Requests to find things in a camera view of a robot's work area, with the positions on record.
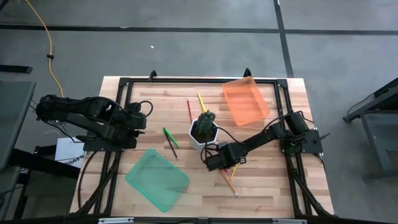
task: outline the wooden table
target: wooden table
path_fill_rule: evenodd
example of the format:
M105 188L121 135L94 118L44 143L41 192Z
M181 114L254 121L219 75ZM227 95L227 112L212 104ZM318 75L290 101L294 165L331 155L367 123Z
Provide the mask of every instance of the wooden table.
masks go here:
M120 77L104 77L100 96L116 98ZM294 111L301 110L311 119L304 80L288 78L290 99ZM217 171L208 172L200 160L200 151L192 148L188 129L190 118L187 100L190 101L193 119L200 113L197 91L200 92L206 108L216 114L215 123L229 131L237 140L245 140L257 134L273 118L277 117L274 87L270 84L258 85L269 109L270 115L264 121L237 127L223 98L219 83L135 83L132 89L133 101L149 100L154 105L147 119L146 134L138 137L135 149L122 153L118 180L114 193L112 216L130 217L222 217L222 218L292 218L294 217L292 199L285 157L280 152L279 142L272 141L249 153L247 163L239 166L232 184L239 197L236 198L227 183ZM124 102L126 91L121 102ZM283 92L281 98L285 108ZM142 105L147 113L149 105ZM180 144L176 149L179 161L174 158L167 142L163 127L166 127ZM230 137L220 131L218 141L231 142ZM141 158L146 149L156 151L181 169L190 178L190 185L174 207L162 213L138 191L132 188L124 176ZM84 203L98 185L104 153L99 152L88 165L83 176L81 196ZM325 171L319 158L303 154L303 165L308 188L324 208L333 213ZM108 198L104 191L102 209ZM297 191L300 208L304 211L301 190ZM71 212L78 209L77 194L73 199Z

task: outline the orange plastic bin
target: orange plastic bin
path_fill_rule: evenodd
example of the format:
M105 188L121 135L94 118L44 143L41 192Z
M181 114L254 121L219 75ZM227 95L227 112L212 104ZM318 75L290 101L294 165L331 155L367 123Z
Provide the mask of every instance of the orange plastic bin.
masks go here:
M223 93L238 126L264 119L269 115L267 104L252 77L224 83Z

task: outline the green tray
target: green tray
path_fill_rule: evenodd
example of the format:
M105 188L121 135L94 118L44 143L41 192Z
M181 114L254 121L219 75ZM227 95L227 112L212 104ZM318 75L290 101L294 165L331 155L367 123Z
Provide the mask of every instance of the green tray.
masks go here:
M146 150L125 180L160 211L169 211L189 184L189 177L154 149Z

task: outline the gray floor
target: gray floor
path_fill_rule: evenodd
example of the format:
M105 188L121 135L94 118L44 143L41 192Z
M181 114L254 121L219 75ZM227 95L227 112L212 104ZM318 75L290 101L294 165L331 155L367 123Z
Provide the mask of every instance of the gray floor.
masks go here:
M53 25L277 28L272 0L32 3ZM398 29L398 2L394 0L280 0L280 5L288 29ZM16 0L0 12L0 22L39 24L29 7ZM278 34L51 34L53 70L70 98L97 95L103 76L148 75L153 69L159 75L240 77L249 67L256 77L286 77ZM398 36L287 36L294 76L305 79L313 118L322 133L331 132L323 142L326 175L335 213L341 217L398 222L397 182L362 181L363 174L379 169L376 153L359 121L348 125L341 119L352 104L397 77L397 42ZM37 82L34 100L49 93L59 95L47 70L45 32L0 30L0 49L1 63L34 68L30 75L0 73L0 79ZM54 144L56 136L43 134L49 129L28 113L17 147L32 151L35 145ZM84 133L72 125L68 131ZM42 183L59 181L54 178ZM71 196L59 188L51 198ZM51 198L32 195L35 201L30 203L39 216L63 214L68 207L66 199L64 206L54 206Z

